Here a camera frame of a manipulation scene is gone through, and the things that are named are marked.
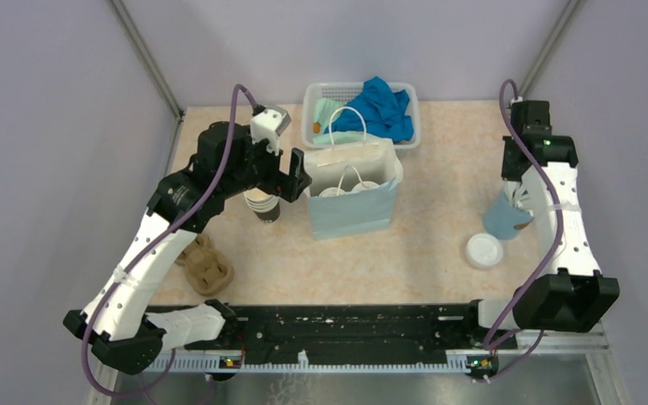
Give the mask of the brown cardboard cup carrier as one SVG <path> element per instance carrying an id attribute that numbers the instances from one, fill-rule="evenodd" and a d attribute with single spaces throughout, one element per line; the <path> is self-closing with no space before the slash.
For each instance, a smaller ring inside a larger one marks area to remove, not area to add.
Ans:
<path id="1" fill-rule="evenodd" d="M 198 234 L 176 258 L 187 282 L 202 296 L 214 296 L 233 281 L 235 270 L 231 261 L 205 234 Z"/>

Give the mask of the stack of white lids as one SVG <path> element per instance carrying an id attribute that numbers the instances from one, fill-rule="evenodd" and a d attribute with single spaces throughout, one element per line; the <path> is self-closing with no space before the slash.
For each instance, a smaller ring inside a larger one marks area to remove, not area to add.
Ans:
<path id="1" fill-rule="evenodd" d="M 505 256 L 502 243 L 488 233 L 472 235 L 466 242 L 464 256 L 477 269 L 490 269 L 499 265 Z"/>

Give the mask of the pale blue paper bag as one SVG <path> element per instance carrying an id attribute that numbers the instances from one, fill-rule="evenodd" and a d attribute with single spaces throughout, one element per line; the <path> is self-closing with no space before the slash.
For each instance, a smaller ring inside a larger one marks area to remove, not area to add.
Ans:
<path id="1" fill-rule="evenodd" d="M 310 226 L 316 240 L 385 230 L 390 226 L 403 167 L 390 139 L 371 137 L 364 117 L 353 107 L 362 124 L 357 142 L 337 144 L 330 116 L 330 146 L 305 152 L 304 167 L 311 177 L 305 189 Z"/>

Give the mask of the stack of paper cups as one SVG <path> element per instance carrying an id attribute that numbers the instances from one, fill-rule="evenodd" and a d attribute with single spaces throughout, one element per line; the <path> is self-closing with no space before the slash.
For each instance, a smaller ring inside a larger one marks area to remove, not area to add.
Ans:
<path id="1" fill-rule="evenodd" d="M 246 205 L 264 223 L 272 223 L 280 217 L 279 197 L 252 188 L 243 193 Z"/>

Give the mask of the white lid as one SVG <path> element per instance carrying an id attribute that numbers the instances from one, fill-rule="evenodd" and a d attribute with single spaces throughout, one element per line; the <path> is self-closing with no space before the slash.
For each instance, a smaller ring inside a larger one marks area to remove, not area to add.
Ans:
<path id="1" fill-rule="evenodd" d="M 319 197 L 339 197 L 345 193 L 346 192 L 343 189 L 333 186 L 321 191 Z"/>
<path id="2" fill-rule="evenodd" d="M 351 192 L 370 191 L 376 189 L 378 186 L 379 184 L 374 181 L 361 181 L 352 188 Z"/>

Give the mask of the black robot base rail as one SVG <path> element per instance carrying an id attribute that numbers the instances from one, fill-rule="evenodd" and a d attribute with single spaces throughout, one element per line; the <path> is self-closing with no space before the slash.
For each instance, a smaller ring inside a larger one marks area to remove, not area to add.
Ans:
<path id="1" fill-rule="evenodd" d="M 178 348 L 175 371 L 478 373 L 492 370 L 475 302 L 235 305 L 213 341 Z"/>

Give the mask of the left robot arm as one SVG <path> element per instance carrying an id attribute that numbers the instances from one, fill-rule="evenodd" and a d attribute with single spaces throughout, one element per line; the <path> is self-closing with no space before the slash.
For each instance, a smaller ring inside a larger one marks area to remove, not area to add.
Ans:
<path id="1" fill-rule="evenodd" d="M 279 139 L 288 121 L 218 121 L 202 131 L 187 165 L 164 177 L 149 199 L 141 224 L 122 260 L 99 294 L 71 310 L 64 326 L 81 340 L 81 359 L 95 356 L 136 375 L 159 354 L 209 341 L 228 348 L 237 335 L 233 316 L 221 304 L 150 312 L 149 302 L 177 257 L 224 210 L 226 201 L 257 188 L 287 202 L 310 185 L 304 154 L 294 148 L 282 172 Z"/>

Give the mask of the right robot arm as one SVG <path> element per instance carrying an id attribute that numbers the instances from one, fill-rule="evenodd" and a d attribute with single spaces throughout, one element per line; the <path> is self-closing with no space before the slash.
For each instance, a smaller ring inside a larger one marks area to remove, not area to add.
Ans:
<path id="1" fill-rule="evenodd" d="M 554 135 L 549 103 L 517 100 L 510 122 L 532 163 L 512 136 L 504 138 L 501 176 L 521 186 L 522 211 L 537 232 L 542 267 L 513 294 L 516 302 L 482 300 L 461 324 L 463 341 L 482 348 L 495 330 L 589 332 L 620 295 L 616 278 L 602 275 L 586 235 L 578 199 L 578 155 L 569 136 Z"/>

